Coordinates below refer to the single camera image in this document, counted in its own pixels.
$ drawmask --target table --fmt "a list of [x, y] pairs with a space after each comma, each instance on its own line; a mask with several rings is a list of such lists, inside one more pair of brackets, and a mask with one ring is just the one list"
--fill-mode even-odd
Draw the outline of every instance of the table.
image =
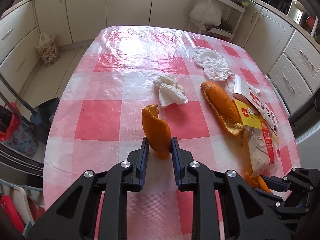
[[[212, 170], [234, 169], [243, 175], [250, 166], [249, 154], [224, 132], [201, 94], [200, 84], [207, 78], [192, 59], [196, 46], [222, 53], [234, 74], [261, 89], [261, 99], [276, 114], [280, 164], [271, 175], [282, 177], [293, 166], [300, 167], [281, 103], [242, 48], [179, 30], [111, 27], [101, 31], [84, 54], [55, 114], [44, 160], [46, 208], [84, 171], [106, 171], [140, 148], [141, 109], [153, 103], [180, 147], [195, 160]], [[158, 72], [171, 74], [185, 88], [186, 105], [160, 107], [153, 85]], [[161, 161], [150, 154], [143, 191], [128, 193], [128, 239], [191, 239], [192, 198], [191, 192], [177, 190], [171, 157]]]

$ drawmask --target dustpan handle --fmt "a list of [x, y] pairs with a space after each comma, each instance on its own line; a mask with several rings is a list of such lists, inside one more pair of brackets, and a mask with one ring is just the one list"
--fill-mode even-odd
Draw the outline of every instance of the dustpan handle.
[[33, 115], [37, 114], [37, 111], [29, 105], [25, 100], [22, 99], [22, 97], [10, 86], [10, 84], [7, 82], [7, 80], [4, 78], [4, 76], [0, 73], [0, 80], [2, 83], [6, 86], [6, 88], [17, 98]]
[[34, 125], [33, 125], [30, 121], [28, 121], [27, 118], [25, 118], [22, 114], [20, 114], [16, 109], [14, 109], [14, 108], [11, 106], [10, 102], [5, 98], [5, 96], [1, 93], [1, 91], [0, 91], [0, 98], [6, 103], [6, 105], [11, 109], [12, 112], [14, 112], [17, 116], [20, 117], [20, 119], [21, 119], [24, 123], [26, 123], [26, 124], [27, 124], [28, 126], [30, 126], [31, 128], [34, 127]]

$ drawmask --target silver bolt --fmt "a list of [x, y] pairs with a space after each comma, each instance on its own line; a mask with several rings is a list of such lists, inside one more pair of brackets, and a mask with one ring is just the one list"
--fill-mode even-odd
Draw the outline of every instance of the silver bolt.
[[227, 175], [228, 175], [229, 177], [234, 178], [235, 176], [237, 176], [237, 173], [236, 173], [235, 171], [233, 171], [233, 170], [230, 170], [230, 171], [227, 172]]
[[86, 172], [84, 173], [84, 176], [85, 176], [86, 178], [92, 177], [92, 176], [93, 176], [93, 171], [86, 171]]
[[192, 168], [197, 168], [197, 167], [199, 167], [199, 166], [200, 166], [200, 163], [199, 163], [199, 162], [194, 161], [194, 162], [191, 162], [191, 163], [190, 163], [190, 166], [191, 166]]
[[130, 167], [130, 165], [131, 165], [131, 163], [128, 161], [121, 162], [121, 167], [123, 167], [123, 168], [128, 168], [128, 167]]

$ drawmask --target yellow label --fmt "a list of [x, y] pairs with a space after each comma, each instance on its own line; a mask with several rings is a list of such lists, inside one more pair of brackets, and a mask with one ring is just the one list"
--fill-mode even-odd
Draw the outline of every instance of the yellow label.
[[254, 128], [262, 129], [261, 121], [264, 122], [262, 115], [253, 106], [247, 105], [235, 99], [243, 125], [248, 125]]

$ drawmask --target used napkin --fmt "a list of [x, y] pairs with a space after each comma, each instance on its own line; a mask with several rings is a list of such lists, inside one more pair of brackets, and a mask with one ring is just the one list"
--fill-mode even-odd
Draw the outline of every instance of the used napkin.
[[184, 95], [184, 88], [172, 76], [159, 73], [153, 83], [159, 88], [159, 100], [162, 108], [174, 103], [177, 105], [188, 103], [188, 98]]
[[209, 79], [224, 81], [233, 74], [225, 57], [214, 49], [197, 47], [193, 58]]

